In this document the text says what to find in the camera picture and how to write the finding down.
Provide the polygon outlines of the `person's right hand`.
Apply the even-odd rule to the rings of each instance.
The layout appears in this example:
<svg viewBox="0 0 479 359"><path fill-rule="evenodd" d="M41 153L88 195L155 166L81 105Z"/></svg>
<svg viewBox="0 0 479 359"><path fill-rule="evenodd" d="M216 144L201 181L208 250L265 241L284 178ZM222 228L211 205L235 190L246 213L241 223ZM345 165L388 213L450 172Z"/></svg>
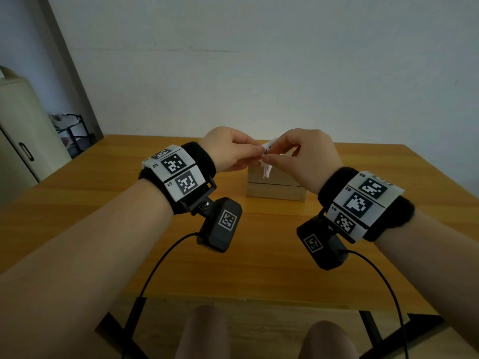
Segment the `person's right hand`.
<svg viewBox="0 0 479 359"><path fill-rule="evenodd" d="M332 138L318 129L288 130L272 145L269 153L295 157L293 165L272 166L291 175L302 187L316 195L327 180L344 166Z"/></svg>

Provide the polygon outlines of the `person's left hand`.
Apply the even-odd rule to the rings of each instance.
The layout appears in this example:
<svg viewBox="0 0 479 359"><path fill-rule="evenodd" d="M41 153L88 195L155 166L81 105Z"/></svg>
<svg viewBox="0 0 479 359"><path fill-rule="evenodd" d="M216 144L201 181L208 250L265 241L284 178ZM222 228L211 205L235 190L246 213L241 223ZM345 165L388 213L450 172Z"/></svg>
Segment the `person's left hand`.
<svg viewBox="0 0 479 359"><path fill-rule="evenodd" d="M234 159L233 145L261 145L246 133L230 128L216 127L208 132L199 145L212 159L216 172L233 172L260 166L260 159Z"/></svg>

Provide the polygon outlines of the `white paper slip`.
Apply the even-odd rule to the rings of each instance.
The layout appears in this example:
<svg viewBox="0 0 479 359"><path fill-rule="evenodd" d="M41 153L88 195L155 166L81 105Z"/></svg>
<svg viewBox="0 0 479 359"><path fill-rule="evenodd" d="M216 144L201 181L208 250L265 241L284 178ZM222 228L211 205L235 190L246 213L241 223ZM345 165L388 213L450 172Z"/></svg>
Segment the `white paper slip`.
<svg viewBox="0 0 479 359"><path fill-rule="evenodd" d="M264 149L264 151L263 151L263 153L262 153L262 155L261 155L261 166L263 167L263 178L267 178L267 179L268 179L268 178L270 177L270 172L271 172L271 170L272 170L272 166L269 165L269 164L266 164L266 163L263 161L263 157L266 156L266 155L268 155L268 153L269 153L269 151L270 151L272 145L279 139L279 137L282 136L282 134L279 135L279 136L277 136L277 137L275 137L275 138L273 138L273 139L271 139L271 140L269 140L268 142L262 144L262 147L263 147L263 149Z"/></svg>

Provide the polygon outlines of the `person's left forearm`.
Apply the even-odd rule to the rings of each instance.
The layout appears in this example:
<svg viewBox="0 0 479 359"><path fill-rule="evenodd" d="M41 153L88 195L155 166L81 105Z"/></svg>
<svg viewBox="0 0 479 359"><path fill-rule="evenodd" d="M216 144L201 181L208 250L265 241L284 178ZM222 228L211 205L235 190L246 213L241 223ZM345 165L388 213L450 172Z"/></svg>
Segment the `person's left forearm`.
<svg viewBox="0 0 479 359"><path fill-rule="evenodd" d="M141 179L0 275L0 359L70 354L100 323L173 217Z"/></svg>

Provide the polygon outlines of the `person's right forearm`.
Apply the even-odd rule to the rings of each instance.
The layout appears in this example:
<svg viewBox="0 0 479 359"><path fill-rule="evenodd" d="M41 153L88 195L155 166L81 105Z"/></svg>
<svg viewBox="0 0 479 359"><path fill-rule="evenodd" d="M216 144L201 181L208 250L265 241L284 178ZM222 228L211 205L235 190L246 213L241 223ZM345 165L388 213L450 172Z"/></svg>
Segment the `person's right forearm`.
<svg viewBox="0 0 479 359"><path fill-rule="evenodd" d="M479 353L479 242L416 211L374 244Z"/></svg>

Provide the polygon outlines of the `small wooden box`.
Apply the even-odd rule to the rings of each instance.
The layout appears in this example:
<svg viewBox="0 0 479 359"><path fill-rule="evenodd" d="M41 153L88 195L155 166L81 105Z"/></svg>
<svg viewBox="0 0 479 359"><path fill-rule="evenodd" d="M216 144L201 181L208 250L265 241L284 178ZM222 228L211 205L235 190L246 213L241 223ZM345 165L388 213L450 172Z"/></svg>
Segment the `small wooden box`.
<svg viewBox="0 0 479 359"><path fill-rule="evenodd" d="M306 201L308 191L291 175L272 168L264 177L264 166L248 167L246 196L266 199Z"/></svg>

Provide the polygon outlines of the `black wristband with marker tiles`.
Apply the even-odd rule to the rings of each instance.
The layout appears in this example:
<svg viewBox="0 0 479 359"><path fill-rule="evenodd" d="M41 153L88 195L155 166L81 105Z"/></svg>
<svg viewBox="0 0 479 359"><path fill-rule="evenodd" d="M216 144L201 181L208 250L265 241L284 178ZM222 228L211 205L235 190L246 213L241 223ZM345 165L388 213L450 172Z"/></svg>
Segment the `black wristband with marker tiles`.
<svg viewBox="0 0 479 359"><path fill-rule="evenodd" d="M152 183L174 215L192 212L216 190L216 167L197 142L170 145L142 162L139 180Z"/></svg>
<svg viewBox="0 0 479 359"><path fill-rule="evenodd" d="M318 193L326 218L351 244L374 242L387 229L410 222L414 204L404 190L368 171L338 169Z"/></svg>

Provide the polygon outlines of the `black metal rack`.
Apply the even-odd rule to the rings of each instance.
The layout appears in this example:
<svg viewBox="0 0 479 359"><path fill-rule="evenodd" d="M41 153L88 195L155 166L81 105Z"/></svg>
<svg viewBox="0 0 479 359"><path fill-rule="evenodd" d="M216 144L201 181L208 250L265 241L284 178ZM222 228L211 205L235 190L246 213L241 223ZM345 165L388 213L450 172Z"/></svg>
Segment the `black metal rack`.
<svg viewBox="0 0 479 359"><path fill-rule="evenodd" d="M48 116L72 159L95 144L96 137L89 132L81 115L68 113L49 114Z"/></svg>

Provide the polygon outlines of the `person's left leg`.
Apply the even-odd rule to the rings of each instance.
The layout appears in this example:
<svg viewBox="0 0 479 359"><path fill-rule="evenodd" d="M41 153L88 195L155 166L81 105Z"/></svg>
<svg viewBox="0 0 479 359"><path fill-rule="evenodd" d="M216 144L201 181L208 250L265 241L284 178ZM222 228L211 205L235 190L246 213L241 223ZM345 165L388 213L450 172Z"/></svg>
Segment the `person's left leg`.
<svg viewBox="0 0 479 359"><path fill-rule="evenodd" d="M174 359L230 359L226 315L212 304L196 307L187 319Z"/></svg>

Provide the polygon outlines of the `person's leg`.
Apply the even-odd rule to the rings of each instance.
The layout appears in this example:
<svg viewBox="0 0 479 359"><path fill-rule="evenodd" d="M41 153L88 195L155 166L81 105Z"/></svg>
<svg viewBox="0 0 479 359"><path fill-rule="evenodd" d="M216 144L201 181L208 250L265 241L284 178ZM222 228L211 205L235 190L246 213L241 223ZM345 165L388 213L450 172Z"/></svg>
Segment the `person's leg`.
<svg viewBox="0 0 479 359"><path fill-rule="evenodd" d="M339 325L320 320L305 335L298 359L359 359L359 354Z"/></svg>
<svg viewBox="0 0 479 359"><path fill-rule="evenodd" d="M196 307L187 319L174 359L230 359L226 315L212 304Z"/></svg>

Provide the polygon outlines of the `person's right leg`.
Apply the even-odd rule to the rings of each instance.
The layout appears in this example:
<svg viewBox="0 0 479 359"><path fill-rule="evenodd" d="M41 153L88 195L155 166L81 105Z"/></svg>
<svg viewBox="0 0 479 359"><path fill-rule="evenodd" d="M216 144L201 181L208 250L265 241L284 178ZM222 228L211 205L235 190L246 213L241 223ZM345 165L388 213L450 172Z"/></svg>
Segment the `person's right leg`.
<svg viewBox="0 0 479 359"><path fill-rule="evenodd" d="M359 359L359 354L339 325L320 320L305 335L298 359Z"/></svg>

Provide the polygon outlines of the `black metal table leg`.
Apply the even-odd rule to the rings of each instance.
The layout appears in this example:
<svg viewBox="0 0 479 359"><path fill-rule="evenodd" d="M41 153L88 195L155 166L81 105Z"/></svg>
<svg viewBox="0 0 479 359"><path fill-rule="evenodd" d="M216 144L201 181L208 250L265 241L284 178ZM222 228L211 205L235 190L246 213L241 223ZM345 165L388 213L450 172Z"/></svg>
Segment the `black metal table leg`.
<svg viewBox="0 0 479 359"><path fill-rule="evenodd" d="M95 328L95 332L100 338L118 352L121 359L149 359L133 340L146 301L146 297L136 298L125 326L121 326L114 316L108 313Z"/></svg>
<svg viewBox="0 0 479 359"><path fill-rule="evenodd" d="M404 344L408 349L421 344L449 327L446 321L435 314L407 314L409 320L404 329L397 329L385 338L369 311L359 311L372 348L360 356L360 359L393 359L404 353Z"/></svg>

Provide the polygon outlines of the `grey door frame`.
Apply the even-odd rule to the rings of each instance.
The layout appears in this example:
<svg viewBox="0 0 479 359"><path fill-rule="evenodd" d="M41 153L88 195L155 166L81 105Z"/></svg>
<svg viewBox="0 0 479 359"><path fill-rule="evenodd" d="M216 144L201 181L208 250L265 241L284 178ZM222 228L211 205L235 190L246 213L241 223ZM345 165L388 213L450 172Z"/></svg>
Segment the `grey door frame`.
<svg viewBox="0 0 479 359"><path fill-rule="evenodd" d="M69 88L70 95L75 99L78 109L81 110L81 115L85 120L89 131L94 135L96 141L100 141L104 137L104 134L101 131L93 107L87 96L84 85L82 84L68 45L61 32L59 24L57 23L50 2L49 0L36 1L45 20L50 38L55 45L56 57L60 60L60 75L63 79L63 83Z"/></svg>

